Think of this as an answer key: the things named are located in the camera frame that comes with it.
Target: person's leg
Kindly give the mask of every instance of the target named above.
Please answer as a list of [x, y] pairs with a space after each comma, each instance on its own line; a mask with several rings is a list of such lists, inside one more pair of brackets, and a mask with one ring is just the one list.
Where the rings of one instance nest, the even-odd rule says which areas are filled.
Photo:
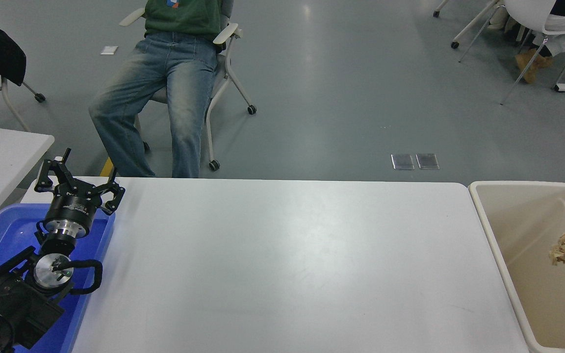
[[154, 177], [134, 117], [165, 85], [169, 44], [156, 39], [151, 35], [137, 43], [127, 62], [88, 108], [108, 156], [123, 177]]
[[168, 62], [167, 100], [173, 151], [173, 178], [200, 174], [200, 140], [217, 66], [213, 43], [176, 34]]

